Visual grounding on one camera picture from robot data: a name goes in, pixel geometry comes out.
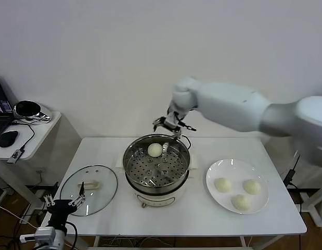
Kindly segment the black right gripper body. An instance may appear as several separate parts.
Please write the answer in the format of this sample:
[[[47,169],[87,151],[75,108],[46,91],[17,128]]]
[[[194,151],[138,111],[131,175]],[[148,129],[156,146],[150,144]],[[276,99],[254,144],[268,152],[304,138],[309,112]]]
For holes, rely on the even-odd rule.
[[[162,119],[161,126],[172,132],[174,137],[179,139],[182,134],[182,119],[184,113],[179,111],[172,111]]]

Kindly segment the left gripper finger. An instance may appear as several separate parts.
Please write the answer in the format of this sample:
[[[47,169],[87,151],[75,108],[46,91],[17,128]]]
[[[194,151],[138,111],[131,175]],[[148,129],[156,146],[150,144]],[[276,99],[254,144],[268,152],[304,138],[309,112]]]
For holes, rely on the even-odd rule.
[[[59,189],[59,182],[56,182],[53,186],[50,186],[46,189],[43,199],[46,207],[49,207],[54,204],[54,197]]]
[[[80,207],[85,201],[85,188],[84,188],[84,182],[81,183],[80,189],[79,189],[79,195],[77,198],[72,200],[68,203],[69,206],[72,207]]]

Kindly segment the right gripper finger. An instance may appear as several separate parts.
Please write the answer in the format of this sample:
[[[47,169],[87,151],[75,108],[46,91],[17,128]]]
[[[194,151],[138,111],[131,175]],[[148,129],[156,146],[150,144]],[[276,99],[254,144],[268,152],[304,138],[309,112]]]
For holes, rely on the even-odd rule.
[[[160,117],[153,122],[153,129],[156,130],[158,127],[164,127],[165,117]]]
[[[180,122],[180,126],[183,127],[183,128],[186,128],[189,131],[196,132],[196,130],[197,130],[197,129],[193,128],[192,126],[189,126],[189,125],[185,124],[184,122]]]

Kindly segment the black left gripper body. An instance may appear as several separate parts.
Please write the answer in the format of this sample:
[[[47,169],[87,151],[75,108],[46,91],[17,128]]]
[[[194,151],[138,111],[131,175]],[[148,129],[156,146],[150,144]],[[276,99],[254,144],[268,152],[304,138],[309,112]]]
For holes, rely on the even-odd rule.
[[[50,213],[50,219],[47,223],[48,227],[54,229],[66,229],[66,221],[72,213],[72,206],[69,204],[71,199],[56,199],[54,205],[50,205],[47,209]]]

